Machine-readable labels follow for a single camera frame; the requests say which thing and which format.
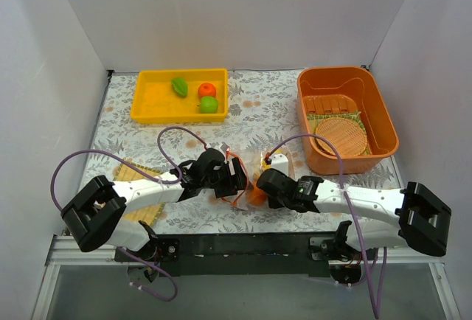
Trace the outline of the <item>orange fake tangerine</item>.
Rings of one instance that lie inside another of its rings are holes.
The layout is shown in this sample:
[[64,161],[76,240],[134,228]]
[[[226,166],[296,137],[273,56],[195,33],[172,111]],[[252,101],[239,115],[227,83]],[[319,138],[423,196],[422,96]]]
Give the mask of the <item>orange fake tangerine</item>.
[[246,199],[252,206],[262,206],[267,200],[267,195],[257,186],[253,186],[253,188],[247,192]]
[[202,83],[198,87],[198,96],[202,97],[216,97],[217,89],[212,83]]

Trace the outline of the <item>clear zip top bag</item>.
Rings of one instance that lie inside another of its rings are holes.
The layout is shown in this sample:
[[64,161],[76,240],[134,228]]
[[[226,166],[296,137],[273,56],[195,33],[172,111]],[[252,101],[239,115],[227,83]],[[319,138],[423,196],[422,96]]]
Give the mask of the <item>clear zip top bag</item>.
[[[289,152],[288,148],[282,147],[278,148],[275,153],[281,153],[287,156],[289,161],[289,174],[290,178],[294,178],[294,166],[292,162],[292,155]],[[236,157],[240,159],[240,163],[243,166],[244,172],[248,178],[248,184],[244,191],[239,192],[236,196],[229,198],[221,198],[222,201],[230,204],[233,207],[238,209],[249,211],[251,209],[268,209],[268,199],[262,206],[252,206],[247,202],[246,194],[247,192],[256,186],[257,179],[264,172],[260,172],[260,162],[262,159],[265,160],[266,149],[257,149],[257,148],[246,148],[243,150],[232,150],[226,155],[226,160],[229,161],[231,158]]]

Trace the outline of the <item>light green fake apple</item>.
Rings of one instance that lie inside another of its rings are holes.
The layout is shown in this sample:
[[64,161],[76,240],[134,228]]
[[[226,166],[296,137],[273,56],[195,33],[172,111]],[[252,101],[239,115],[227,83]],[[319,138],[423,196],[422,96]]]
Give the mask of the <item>light green fake apple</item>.
[[218,106],[218,101],[213,96],[203,96],[200,99],[199,108],[202,114],[216,114]]

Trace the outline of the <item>green fake pepper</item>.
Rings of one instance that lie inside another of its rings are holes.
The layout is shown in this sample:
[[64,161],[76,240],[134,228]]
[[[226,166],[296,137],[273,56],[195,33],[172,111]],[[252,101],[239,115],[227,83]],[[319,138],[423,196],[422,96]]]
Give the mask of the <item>green fake pepper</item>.
[[173,88],[173,91],[179,96],[179,97],[187,97],[188,95],[188,85],[187,81],[182,78],[182,77],[176,77],[173,78],[171,81],[171,86]]

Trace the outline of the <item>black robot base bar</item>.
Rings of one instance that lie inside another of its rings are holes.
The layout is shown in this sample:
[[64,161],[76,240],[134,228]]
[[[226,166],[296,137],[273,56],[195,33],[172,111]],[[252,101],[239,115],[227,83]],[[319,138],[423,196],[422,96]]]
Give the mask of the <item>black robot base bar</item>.
[[163,268],[172,276],[305,274],[329,277],[330,262],[358,267],[361,254],[336,232],[164,234],[129,255]]

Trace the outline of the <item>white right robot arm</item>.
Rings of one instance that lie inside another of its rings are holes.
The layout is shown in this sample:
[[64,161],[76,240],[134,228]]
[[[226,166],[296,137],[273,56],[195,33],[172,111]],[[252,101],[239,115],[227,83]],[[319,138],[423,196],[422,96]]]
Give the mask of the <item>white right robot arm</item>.
[[410,181],[404,189],[340,187],[315,176],[298,181],[275,169],[257,179],[257,188],[268,196],[272,209],[299,213],[355,213],[367,218],[343,231],[333,243],[342,259],[354,257],[362,248],[409,248],[432,257],[447,251],[451,208],[423,184]]

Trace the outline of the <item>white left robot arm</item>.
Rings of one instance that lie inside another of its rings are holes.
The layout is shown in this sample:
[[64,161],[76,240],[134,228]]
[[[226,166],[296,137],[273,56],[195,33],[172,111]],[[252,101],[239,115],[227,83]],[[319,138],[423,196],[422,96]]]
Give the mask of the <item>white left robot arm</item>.
[[204,189],[216,198],[237,195],[248,186],[240,159],[227,159],[219,150],[207,148],[196,160],[185,161],[158,176],[147,173],[134,181],[109,181],[94,177],[60,211],[63,222],[83,252],[103,245],[124,247],[142,261],[157,251],[149,225],[132,222],[123,215],[160,203],[189,200]]

